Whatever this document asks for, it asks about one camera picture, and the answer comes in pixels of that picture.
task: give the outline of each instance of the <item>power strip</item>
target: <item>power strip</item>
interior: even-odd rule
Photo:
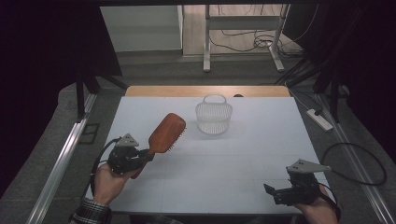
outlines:
[[[310,109],[306,111],[306,114],[313,119],[325,132],[332,129],[332,125],[324,119],[321,115],[315,115],[315,110]]]

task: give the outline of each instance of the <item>sleeve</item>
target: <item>sleeve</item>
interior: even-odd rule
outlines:
[[[70,216],[69,224],[107,224],[110,221],[111,209],[108,205],[85,198]]]

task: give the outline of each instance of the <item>aluminum rail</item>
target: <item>aluminum rail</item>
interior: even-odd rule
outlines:
[[[337,140],[339,142],[350,142],[347,138],[347,135],[345,134],[343,128],[339,123],[336,123],[334,119],[332,118],[330,112],[325,109],[329,108],[329,105],[327,104],[326,99],[324,96],[315,94],[319,102],[323,105],[323,112],[325,113],[326,119],[330,122],[330,124],[334,127],[334,132],[337,137]],[[355,152],[355,149],[351,145],[345,145],[344,146],[345,150],[344,153],[346,155],[346,158],[349,161],[349,164],[352,167],[352,170],[354,171],[355,175],[357,178],[361,181],[364,182],[371,182],[373,183],[372,179],[370,178],[369,174],[364,168],[364,165],[361,163],[361,160],[359,159],[358,155]],[[395,219],[393,218],[393,214],[390,212],[387,203],[385,202],[384,198],[382,197],[381,193],[379,192],[378,188],[376,186],[367,186],[367,185],[361,185],[363,188],[367,198],[369,199],[372,207],[375,210],[376,215],[378,216],[378,219],[381,221],[381,223],[395,223]]]
[[[55,195],[55,192],[58,189],[59,184],[61,183],[61,180],[64,176],[64,171],[67,168],[67,164],[69,163],[73,155],[74,149],[76,148],[78,139],[81,136],[82,131],[84,130],[85,124],[87,123],[87,119],[90,115],[92,105],[95,99],[96,95],[90,94],[88,96],[85,103],[85,115],[80,123],[76,123],[73,126],[73,129],[64,144],[64,148],[62,149],[58,160],[53,166],[52,171],[49,174],[49,178],[47,179],[44,188],[41,190],[41,193],[38,196],[37,201],[35,202],[35,207],[33,208],[26,223],[36,224],[41,223],[44,220],[44,217],[50,207],[50,203],[52,202],[53,196]]]

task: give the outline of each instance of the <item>human hand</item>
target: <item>human hand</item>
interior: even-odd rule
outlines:
[[[120,195],[125,183],[138,170],[117,175],[111,171],[110,166],[105,163],[96,170],[95,175],[95,195],[93,201],[97,203],[110,204]]]
[[[320,185],[320,191],[329,196],[327,194],[326,189]],[[312,204],[301,204],[297,203],[294,207],[298,208],[303,212],[306,220],[310,224],[337,224],[337,215],[334,210],[332,210],[332,206],[324,201],[322,198],[317,198]]]

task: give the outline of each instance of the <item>white tabletop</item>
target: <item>white tabletop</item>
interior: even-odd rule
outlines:
[[[286,167],[298,159],[318,163],[297,105],[291,97],[227,98],[233,114],[227,132],[197,128],[195,107],[203,97],[123,97],[107,142],[130,133],[138,149],[168,113],[187,122],[174,148],[156,154],[142,174],[127,182],[112,202],[115,212],[161,214],[296,214],[276,205],[263,184],[291,187]],[[113,147],[102,157],[108,158]],[[316,174],[320,183],[327,181]]]

